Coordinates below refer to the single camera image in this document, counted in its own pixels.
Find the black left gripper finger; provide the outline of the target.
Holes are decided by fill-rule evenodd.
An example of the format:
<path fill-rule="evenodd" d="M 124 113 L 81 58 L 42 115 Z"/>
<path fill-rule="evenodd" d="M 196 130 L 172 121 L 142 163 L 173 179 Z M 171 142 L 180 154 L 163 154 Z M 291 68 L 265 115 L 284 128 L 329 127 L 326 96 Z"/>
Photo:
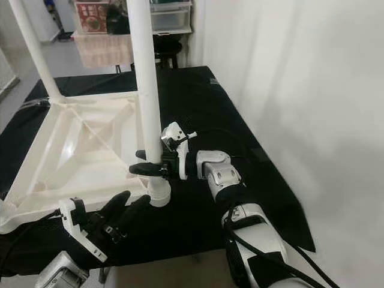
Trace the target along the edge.
<path fill-rule="evenodd" d="M 123 211 L 126 206 L 127 200 L 131 197 L 129 190 L 124 190 L 119 194 L 116 194 L 107 203 L 104 204 L 103 208 L 99 209 L 94 215 L 99 220 L 109 220 L 117 217 L 118 214 Z"/>
<path fill-rule="evenodd" d="M 116 228 L 120 232 L 127 232 L 130 225 L 136 222 L 139 215 L 150 206 L 151 196 L 142 195 L 131 205 L 127 206 L 124 212 L 116 220 Z"/>

